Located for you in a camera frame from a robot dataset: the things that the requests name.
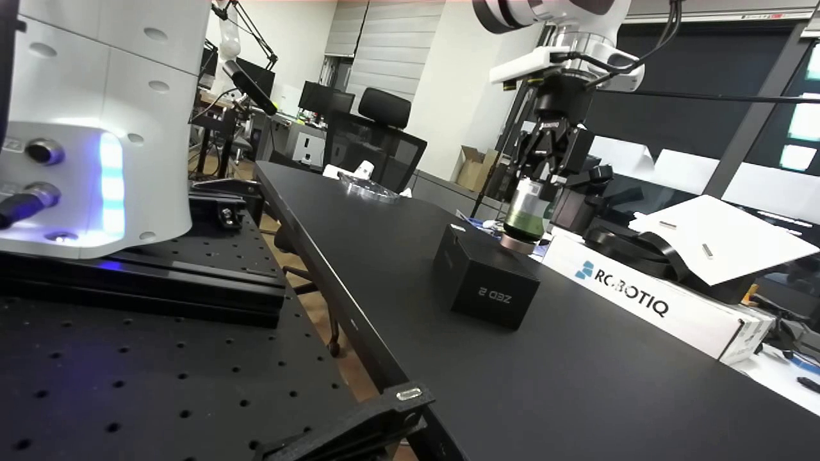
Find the wall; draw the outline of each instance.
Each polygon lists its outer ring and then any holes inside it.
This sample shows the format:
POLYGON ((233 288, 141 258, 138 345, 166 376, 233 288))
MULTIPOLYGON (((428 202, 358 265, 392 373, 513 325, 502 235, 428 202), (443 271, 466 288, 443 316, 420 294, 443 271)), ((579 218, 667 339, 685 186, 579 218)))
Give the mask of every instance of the wall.
POLYGON ((535 42, 539 28, 493 35, 475 19, 472 3, 447 0, 407 125, 428 140, 424 172, 452 180, 462 147, 494 147, 516 96, 502 96, 488 74, 535 42))
MULTIPOLYGON (((242 0, 270 42, 279 64, 273 101, 294 112, 306 80, 321 80, 335 0, 242 0)), ((220 44, 220 21, 210 15, 209 38, 220 44)), ((242 31, 242 60, 266 64, 257 42, 242 31)), ((219 70, 212 92, 228 89, 232 80, 219 70)))

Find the floor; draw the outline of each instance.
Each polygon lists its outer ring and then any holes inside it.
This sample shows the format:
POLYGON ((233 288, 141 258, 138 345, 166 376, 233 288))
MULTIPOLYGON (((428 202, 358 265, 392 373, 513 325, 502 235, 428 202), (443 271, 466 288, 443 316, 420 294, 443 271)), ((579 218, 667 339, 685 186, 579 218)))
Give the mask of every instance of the floor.
MULTIPOLYGON (((215 172, 215 156, 209 156, 205 161, 205 172, 215 172)), ((250 161, 242 161, 239 167, 232 163, 228 172, 239 180, 253 180, 253 163, 250 161)), ((264 241, 270 245, 270 250, 274 253, 274 258, 279 262, 279 267, 297 267, 297 270, 306 270, 303 258, 294 256, 294 253, 285 253, 274 245, 274 233, 279 231, 279 222, 273 221, 270 216, 262 218, 262 226, 260 231, 264 233, 264 241)), ((306 284, 306 280, 289 275, 288 282, 293 288, 301 288, 306 284)), ((310 291, 310 294, 303 294, 301 298, 301 304, 306 308, 310 323, 316 325, 317 336, 329 344, 330 339, 330 320, 329 320, 329 302, 321 291, 310 291)), ((347 386, 352 390, 355 399, 357 403, 367 403, 371 398, 376 398, 376 386, 374 381, 370 380, 367 370, 362 367, 357 350, 352 350, 347 344, 344 344, 344 353, 335 359, 335 367, 347 381, 347 386)), ((407 444, 402 444, 394 453, 394 461, 416 461, 416 453, 407 444)))

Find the white paper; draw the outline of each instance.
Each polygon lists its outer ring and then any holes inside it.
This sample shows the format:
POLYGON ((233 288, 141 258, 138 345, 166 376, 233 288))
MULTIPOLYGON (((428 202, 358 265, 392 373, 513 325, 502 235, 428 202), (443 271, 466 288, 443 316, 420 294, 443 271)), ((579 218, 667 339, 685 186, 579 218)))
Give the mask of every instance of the white paper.
POLYGON ((820 222, 820 180, 811 175, 743 163, 724 198, 743 208, 820 222))
POLYGON ((702 194, 716 170, 717 170, 716 158, 693 156, 685 152, 662 152, 652 183, 672 189, 681 189, 689 194, 702 194))
POLYGON ((611 163, 621 176, 645 180, 653 175, 653 158, 643 144, 594 136, 590 156, 611 163))
POLYGON ((713 288, 817 253, 784 227, 707 194, 635 218, 631 227, 662 235, 713 288))

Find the cardboard box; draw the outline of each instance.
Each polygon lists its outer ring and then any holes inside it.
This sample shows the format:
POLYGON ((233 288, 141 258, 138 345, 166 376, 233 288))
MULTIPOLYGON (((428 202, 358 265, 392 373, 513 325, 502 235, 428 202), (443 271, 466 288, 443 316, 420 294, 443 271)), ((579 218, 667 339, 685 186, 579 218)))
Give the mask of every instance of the cardboard box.
POLYGON ((642 275, 574 235, 557 233, 539 262, 724 363, 753 355, 774 325, 770 312, 724 304, 642 275))
POLYGON ((480 149, 462 147, 457 184, 470 193, 483 193, 497 153, 483 153, 480 149))

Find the office chair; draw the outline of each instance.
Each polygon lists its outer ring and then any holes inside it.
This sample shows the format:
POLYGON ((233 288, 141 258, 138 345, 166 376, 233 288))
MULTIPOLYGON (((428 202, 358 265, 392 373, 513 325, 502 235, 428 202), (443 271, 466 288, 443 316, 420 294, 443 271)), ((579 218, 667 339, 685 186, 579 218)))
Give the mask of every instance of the office chair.
POLYGON ((428 140, 402 134, 410 102, 382 89, 364 89, 358 116, 335 112, 329 121, 325 163, 355 172, 362 161, 374 163, 371 183, 402 193, 428 140))

